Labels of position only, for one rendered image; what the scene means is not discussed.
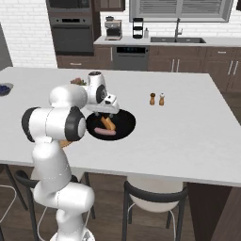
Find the window with blinds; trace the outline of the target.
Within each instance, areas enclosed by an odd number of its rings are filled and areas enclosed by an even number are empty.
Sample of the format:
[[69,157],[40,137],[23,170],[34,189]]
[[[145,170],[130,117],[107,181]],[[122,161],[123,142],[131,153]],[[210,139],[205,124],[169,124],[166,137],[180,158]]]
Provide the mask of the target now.
[[227,23],[233,0],[129,0],[129,21],[145,23]]

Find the dark wood cupboard run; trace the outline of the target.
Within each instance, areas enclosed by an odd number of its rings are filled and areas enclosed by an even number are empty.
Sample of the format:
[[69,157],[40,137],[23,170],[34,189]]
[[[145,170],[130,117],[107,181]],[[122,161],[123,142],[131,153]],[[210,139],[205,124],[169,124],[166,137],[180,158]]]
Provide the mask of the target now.
[[241,47],[94,46],[90,56],[57,55],[59,68],[119,70],[116,56],[147,55],[146,71],[209,73],[220,91],[241,92]]

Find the silver tap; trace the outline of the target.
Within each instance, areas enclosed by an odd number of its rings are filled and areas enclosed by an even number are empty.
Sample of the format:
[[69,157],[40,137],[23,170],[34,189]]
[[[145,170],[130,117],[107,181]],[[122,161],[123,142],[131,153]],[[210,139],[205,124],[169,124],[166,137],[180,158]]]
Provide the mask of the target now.
[[175,33],[174,33],[174,38],[177,39],[179,35],[183,34],[183,29],[180,31],[179,30],[179,23],[180,23],[181,19],[177,18],[177,22],[176,22],[176,28],[175,28]]

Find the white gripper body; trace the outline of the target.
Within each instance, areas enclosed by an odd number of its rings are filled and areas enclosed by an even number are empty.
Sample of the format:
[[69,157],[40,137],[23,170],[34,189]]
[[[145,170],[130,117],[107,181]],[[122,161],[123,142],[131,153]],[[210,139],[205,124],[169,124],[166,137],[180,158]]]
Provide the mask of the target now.
[[101,112],[109,114],[118,114],[120,106],[117,102],[113,104],[87,104],[86,108],[92,112]]

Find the dark sink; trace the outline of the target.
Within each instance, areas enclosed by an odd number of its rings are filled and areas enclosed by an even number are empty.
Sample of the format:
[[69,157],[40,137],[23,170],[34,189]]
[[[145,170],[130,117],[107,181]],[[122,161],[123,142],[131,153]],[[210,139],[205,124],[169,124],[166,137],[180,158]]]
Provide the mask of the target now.
[[151,42],[206,43],[203,38],[151,37]]

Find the bowl with food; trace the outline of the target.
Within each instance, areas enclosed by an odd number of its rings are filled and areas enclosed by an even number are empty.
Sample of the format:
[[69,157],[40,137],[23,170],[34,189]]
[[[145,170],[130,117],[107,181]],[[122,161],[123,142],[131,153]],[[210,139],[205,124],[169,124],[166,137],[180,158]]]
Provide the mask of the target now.
[[87,83],[81,79],[80,77],[77,77],[71,81],[71,84],[79,85],[79,86],[86,86]]

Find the orange bun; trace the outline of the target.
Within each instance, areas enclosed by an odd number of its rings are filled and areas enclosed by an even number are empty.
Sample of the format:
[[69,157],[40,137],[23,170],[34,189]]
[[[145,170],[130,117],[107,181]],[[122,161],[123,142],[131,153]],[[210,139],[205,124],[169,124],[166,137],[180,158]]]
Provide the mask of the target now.
[[107,130],[115,130],[116,126],[110,118],[101,117],[101,122]]

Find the black microwave oven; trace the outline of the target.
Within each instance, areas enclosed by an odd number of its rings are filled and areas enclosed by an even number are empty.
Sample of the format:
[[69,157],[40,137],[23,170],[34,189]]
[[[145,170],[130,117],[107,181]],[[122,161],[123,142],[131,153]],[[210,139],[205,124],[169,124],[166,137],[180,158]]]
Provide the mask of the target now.
[[89,8],[89,0],[48,0],[51,8]]

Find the pink sausage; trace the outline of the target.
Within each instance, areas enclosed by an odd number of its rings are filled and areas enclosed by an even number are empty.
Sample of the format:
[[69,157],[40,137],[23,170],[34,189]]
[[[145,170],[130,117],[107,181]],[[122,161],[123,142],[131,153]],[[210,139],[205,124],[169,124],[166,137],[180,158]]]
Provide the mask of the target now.
[[99,127],[95,127],[94,132],[104,136],[114,136],[116,134],[115,130],[108,130],[108,129],[103,129]]

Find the black white stool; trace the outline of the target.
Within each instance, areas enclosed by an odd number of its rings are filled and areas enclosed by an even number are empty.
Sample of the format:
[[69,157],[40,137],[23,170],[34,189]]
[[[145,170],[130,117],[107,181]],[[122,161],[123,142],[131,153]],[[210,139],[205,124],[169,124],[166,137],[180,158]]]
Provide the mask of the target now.
[[187,187],[181,181],[128,176],[124,182],[121,241],[127,239],[134,205],[151,213],[168,213],[166,228],[173,222],[173,239],[181,241]]
[[[31,191],[31,188],[33,189],[36,186],[36,184],[38,183],[39,180],[30,180],[28,178],[27,174],[23,170],[17,170],[15,172],[14,176],[15,176],[16,180],[21,185],[23,185],[26,189],[28,209],[29,209],[30,219],[31,219],[31,223],[32,223],[34,240],[35,241],[44,241],[40,237],[39,227],[40,227],[40,223],[42,221],[42,218],[43,218],[47,208],[44,209],[45,211],[43,211],[42,216],[41,216],[40,221],[39,221],[39,224],[37,225],[36,216],[35,216],[35,209],[34,209],[33,195],[32,195],[32,191]],[[74,175],[72,175],[71,182],[80,184],[80,182],[78,182],[78,179]],[[92,218],[95,219],[94,208],[92,207],[90,210],[91,211],[88,211],[88,216],[89,216],[89,212],[91,212]],[[86,231],[84,232],[83,241],[95,241],[95,238],[94,238],[93,234],[90,232],[90,230],[86,229]]]

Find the dark wood wall cupboard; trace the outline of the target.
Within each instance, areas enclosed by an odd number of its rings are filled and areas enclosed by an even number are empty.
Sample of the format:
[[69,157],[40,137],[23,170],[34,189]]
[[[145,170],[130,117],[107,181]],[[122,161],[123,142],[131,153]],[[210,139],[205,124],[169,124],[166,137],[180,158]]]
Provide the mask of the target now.
[[125,0],[94,0],[96,11],[125,11]]

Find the black wall oven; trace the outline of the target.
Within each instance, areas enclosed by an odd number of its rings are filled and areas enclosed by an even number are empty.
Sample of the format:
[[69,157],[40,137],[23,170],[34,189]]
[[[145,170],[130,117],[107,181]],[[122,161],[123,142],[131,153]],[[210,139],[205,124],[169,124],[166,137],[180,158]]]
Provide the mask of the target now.
[[92,19],[89,10],[51,11],[49,21],[57,55],[93,55]]

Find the blue bowl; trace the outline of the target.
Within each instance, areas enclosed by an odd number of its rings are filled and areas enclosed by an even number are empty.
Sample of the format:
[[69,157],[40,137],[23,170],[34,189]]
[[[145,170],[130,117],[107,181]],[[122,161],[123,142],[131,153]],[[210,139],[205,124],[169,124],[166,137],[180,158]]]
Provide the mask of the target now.
[[13,85],[11,83],[1,83],[0,84],[0,96],[6,96],[13,89]]

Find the silver coffee machine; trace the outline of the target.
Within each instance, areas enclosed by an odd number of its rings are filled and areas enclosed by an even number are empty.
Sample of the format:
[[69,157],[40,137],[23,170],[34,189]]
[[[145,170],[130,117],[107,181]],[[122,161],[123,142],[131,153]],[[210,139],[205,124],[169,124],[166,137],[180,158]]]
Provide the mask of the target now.
[[112,16],[105,18],[104,27],[106,30],[106,40],[120,40],[122,38],[121,30],[122,20],[116,20]]

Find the black round plate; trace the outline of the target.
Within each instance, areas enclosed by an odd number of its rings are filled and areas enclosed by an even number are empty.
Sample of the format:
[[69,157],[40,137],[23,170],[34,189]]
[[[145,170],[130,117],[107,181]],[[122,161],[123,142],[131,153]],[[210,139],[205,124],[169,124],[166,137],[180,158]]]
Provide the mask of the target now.
[[93,136],[101,140],[119,140],[129,136],[135,129],[136,119],[128,111],[121,109],[118,114],[115,114],[111,121],[116,126],[115,135],[103,135],[94,131],[95,128],[103,128],[104,124],[101,122],[101,117],[107,117],[107,114],[100,113],[98,116],[90,114],[87,117],[87,130]]

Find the dark wood island base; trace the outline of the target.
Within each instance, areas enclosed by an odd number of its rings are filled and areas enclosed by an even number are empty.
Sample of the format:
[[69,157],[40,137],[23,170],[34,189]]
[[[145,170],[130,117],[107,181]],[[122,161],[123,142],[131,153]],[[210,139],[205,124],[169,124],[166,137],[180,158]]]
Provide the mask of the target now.
[[241,241],[241,187],[187,184],[196,241]]

